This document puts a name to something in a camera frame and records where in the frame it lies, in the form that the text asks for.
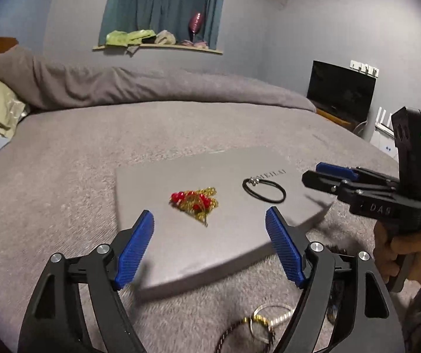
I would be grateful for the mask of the person's right hand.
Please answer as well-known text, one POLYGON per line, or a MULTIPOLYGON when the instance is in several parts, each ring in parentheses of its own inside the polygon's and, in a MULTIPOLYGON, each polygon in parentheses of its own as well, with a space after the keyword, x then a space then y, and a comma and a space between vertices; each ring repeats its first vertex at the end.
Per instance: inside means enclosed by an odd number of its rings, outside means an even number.
POLYGON ((414 260, 407 278, 421 285, 421 233, 394 237, 389 242, 386 228, 381 222, 377 222, 374 227, 374 236, 375 265, 384 283, 388 283, 391 277, 396 277, 400 273, 400 267, 395 262, 397 257, 412 255, 414 260))

